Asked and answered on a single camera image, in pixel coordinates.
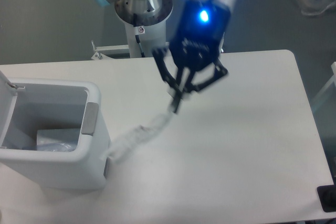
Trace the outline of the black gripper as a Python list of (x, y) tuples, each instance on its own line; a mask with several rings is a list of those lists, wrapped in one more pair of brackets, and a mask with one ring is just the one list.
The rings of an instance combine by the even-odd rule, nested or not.
[[(225, 4), (213, 0), (187, 0), (169, 49), (156, 47), (152, 50), (162, 80), (173, 90), (170, 112), (178, 113), (187, 94), (199, 93), (228, 75), (218, 57), (230, 17), (230, 9)], [(177, 66), (176, 77), (172, 76), (164, 61), (168, 52)], [(212, 63), (213, 74), (202, 82), (193, 83), (196, 71)], [(185, 68), (190, 71), (182, 83)]]

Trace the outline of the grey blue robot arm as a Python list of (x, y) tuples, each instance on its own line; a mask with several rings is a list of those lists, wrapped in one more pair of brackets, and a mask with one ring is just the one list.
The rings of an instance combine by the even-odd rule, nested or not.
[(162, 80), (172, 90), (172, 112), (188, 94), (227, 75), (219, 56), (236, 0), (185, 0), (170, 41), (165, 39), (165, 22), (173, 10), (172, 0), (96, 1), (114, 5), (125, 24), (131, 57), (154, 57)]

